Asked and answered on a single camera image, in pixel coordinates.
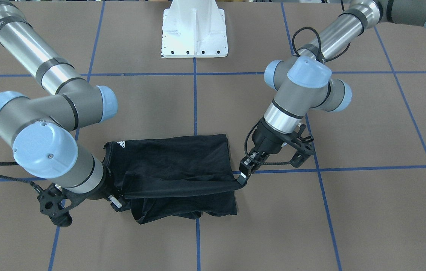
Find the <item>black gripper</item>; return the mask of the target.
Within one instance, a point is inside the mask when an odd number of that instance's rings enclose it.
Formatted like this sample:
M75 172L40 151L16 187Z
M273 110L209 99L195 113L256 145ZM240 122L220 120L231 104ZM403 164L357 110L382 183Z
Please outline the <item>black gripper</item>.
M47 215L55 226L68 227L73 219L69 211L86 199L105 199L110 202L114 211L123 211L124 199L120 191L114 186L113 174L108 168L104 173L98 186L87 193L75 193L71 189L51 183L47 189L37 185L37 200L40 204L40 212Z
M262 165L286 165L290 164L295 168L300 167L316 151L313 146L314 138L302 137L307 125L300 123L297 125L298 131L290 134L283 134L271 128L266 120L262 118L251 129L250 133L254 147L250 153L245 156L239 164L240 174L238 183L246 185L250 176L256 172ZM266 162L268 156L277 154L283 148L284 144L292 146L296 152L287 162Z

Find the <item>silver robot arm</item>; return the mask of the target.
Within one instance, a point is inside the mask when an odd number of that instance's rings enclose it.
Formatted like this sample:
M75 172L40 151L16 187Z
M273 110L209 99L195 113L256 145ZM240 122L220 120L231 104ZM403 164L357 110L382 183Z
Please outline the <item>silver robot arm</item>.
M352 100L351 87L332 79L326 63L342 53L351 41L381 22L426 27L426 0L352 0L334 22L288 60L275 60L266 67L264 81L277 91L263 117L247 138L254 147L239 164L238 182L249 177L267 158L285 145L296 149L287 164L300 167L315 154L313 137L302 137L299 122L308 110L339 112Z
M90 85L8 0L0 0L0 44L49 93L37 99L17 91L0 93L1 139L18 165L51 181L47 189L30 183L40 212L56 226L67 227L73 221L70 209L86 199L105 199L115 211L125 210L110 170L70 134L113 118L118 112L115 93Z

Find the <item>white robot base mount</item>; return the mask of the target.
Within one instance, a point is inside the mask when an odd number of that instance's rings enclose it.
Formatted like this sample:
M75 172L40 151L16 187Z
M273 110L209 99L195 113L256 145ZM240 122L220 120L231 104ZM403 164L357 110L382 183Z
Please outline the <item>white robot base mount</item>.
M225 12L215 0L174 0L163 11L163 58L213 58L228 53Z

